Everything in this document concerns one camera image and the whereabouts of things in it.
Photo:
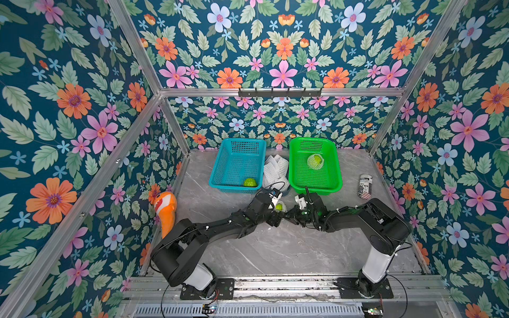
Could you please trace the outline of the white foam net sleeve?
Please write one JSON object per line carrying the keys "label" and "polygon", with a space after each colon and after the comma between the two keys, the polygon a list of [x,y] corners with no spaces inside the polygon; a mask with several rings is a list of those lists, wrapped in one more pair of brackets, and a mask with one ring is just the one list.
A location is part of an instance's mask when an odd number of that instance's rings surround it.
{"label": "white foam net sleeve", "polygon": [[310,155],[306,162],[307,162],[308,168],[312,169],[312,170],[320,170],[323,168],[323,165],[324,165],[323,156],[320,154]]}

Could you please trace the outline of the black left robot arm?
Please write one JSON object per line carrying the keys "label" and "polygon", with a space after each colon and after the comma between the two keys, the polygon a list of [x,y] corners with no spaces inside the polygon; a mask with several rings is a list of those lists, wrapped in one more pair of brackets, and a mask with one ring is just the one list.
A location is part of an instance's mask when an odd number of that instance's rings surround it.
{"label": "black left robot arm", "polygon": [[277,214],[275,208],[281,197],[277,189],[260,192],[245,209],[211,223],[183,219],[152,250],[151,260],[170,286],[185,284],[209,245],[250,235]]}

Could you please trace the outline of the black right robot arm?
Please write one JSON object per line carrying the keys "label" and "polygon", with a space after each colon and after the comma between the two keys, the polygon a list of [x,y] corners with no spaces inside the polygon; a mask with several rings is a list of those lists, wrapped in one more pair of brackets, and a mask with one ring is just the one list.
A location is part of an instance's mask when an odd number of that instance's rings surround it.
{"label": "black right robot arm", "polygon": [[343,229],[360,229],[371,248],[354,285],[336,284],[346,290],[356,290],[364,298],[373,298],[383,291],[388,269],[399,248],[412,233],[404,219],[376,198],[355,207],[326,208],[316,193],[296,196],[296,205],[284,214],[294,225],[335,233]]}

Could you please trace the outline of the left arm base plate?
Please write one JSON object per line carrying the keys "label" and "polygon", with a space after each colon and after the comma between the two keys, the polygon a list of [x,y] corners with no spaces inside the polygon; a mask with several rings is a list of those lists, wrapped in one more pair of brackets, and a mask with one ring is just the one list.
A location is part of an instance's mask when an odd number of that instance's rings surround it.
{"label": "left arm base plate", "polygon": [[214,278],[203,290],[198,290],[191,285],[184,284],[181,300],[232,300],[235,290],[233,278]]}

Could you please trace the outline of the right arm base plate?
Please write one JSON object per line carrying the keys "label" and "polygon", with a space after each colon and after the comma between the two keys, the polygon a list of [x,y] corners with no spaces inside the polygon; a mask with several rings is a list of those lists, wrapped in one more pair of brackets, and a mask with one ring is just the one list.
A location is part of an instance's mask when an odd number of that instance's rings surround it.
{"label": "right arm base plate", "polygon": [[341,299],[393,299],[394,294],[387,277],[373,283],[363,274],[355,278],[338,278],[334,285],[339,288]]}

